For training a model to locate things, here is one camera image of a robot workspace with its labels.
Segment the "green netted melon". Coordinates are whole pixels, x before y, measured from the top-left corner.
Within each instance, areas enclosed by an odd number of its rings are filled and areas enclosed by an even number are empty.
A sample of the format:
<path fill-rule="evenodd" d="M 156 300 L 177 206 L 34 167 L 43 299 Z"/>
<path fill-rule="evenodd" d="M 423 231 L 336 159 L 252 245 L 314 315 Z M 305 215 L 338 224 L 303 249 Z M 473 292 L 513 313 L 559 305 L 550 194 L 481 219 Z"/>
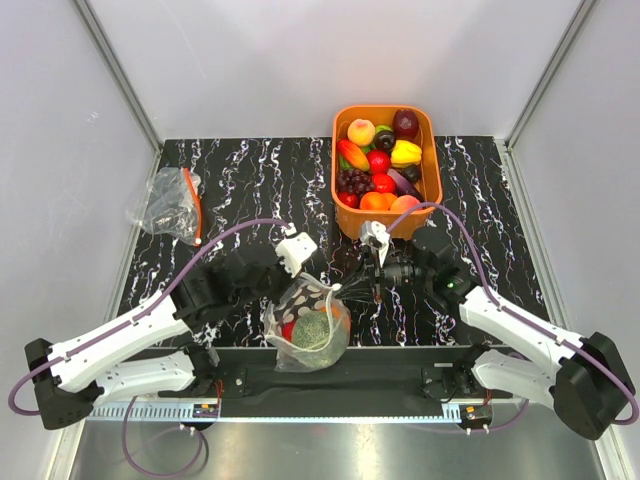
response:
<path fill-rule="evenodd" d="M 306 313 L 295 322 L 293 329 L 294 358 L 310 370 L 328 368 L 344 354 L 349 337 L 349 330 L 335 328 L 324 313 Z"/>

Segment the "polka dot zip bag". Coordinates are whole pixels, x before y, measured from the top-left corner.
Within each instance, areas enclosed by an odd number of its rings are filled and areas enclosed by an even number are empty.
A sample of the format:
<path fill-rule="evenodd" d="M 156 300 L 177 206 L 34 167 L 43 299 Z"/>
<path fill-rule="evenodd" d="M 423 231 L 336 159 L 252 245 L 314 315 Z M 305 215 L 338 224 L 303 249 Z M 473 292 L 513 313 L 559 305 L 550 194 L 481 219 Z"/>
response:
<path fill-rule="evenodd" d="M 351 313 L 337 298 L 340 289 L 302 273 L 279 301 L 268 304 L 262 323 L 265 341 L 276 349 L 277 372 L 320 371 L 343 356 Z"/>

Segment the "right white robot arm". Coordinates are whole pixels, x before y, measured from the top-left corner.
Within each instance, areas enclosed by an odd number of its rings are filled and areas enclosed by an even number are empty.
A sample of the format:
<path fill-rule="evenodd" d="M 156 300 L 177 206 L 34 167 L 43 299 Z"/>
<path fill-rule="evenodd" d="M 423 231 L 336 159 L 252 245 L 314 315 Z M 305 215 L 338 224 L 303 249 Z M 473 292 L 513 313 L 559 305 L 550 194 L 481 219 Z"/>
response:
<path fill-rule="evenodd" d="M 378 300 L 386 288 L 409 287 L 439 313 L 486 332 L 517 354 L 475 344 L 444 375 L 444 389 L 470 397 L 482 390 L 520 396 L 553 410 L 588 440 L 600 439 L 635 405 L 635 387 L 611 338 L 570 332 L 506 300 L 463 270 L 451 243 L 430 228 L 414 231 L 408 252 L 392 248 L 379 222 L 365 222 L 359 240 L 362 257 L 345 289 L 367 286 L 368 298 Z"/>

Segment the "orange bell pepper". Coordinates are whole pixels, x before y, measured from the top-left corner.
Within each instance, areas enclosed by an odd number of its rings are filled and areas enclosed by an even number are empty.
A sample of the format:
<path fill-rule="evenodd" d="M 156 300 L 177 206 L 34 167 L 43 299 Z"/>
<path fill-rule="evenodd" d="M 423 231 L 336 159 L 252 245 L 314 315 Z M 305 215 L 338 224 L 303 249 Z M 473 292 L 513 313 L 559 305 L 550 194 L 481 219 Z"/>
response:
<path fill-rule="evenodd" d="M 351 317 L 348 309 L 340 307 L 339 305 L 332 305 L 330 308 L 322 307 L 319 311 L 332 320 L 335 328 L 351 329 Z"/>

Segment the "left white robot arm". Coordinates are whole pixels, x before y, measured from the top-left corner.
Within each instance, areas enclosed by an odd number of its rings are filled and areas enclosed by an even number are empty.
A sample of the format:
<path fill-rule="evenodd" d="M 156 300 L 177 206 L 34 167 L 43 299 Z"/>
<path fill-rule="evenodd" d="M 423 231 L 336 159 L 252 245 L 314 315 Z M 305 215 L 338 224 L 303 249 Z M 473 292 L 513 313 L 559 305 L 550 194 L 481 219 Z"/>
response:
<path fill-rule="evenodd" d="M 208 394 L 216 367 L 205 348 L 191 346 L 145 360 L 136 354 L 225 319 L 255 300 L 279 300 L 305 262 L 269 247 L 235 250 L 222 262 L 194 267 L 174 290 L 154 294 L 99 328 L 66 342 L 30 342 L 25 355 L 44 428 L 65 428 L 102 403 L 135 395 Z"/>

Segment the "red pomegranate fruit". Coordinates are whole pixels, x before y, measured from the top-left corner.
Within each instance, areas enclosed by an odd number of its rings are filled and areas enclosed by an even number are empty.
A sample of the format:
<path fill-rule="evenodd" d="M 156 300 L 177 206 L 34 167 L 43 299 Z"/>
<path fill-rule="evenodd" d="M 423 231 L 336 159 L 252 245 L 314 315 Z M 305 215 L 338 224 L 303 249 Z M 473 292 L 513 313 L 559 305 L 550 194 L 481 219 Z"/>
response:
<path fill-rule="evenodd" d="M 289 323 L 286 323 L 281 329 L 282 337 L 288 342 L 292 341 L 294 327 L 295 327 L 295 323 L 289 322 Z"/>

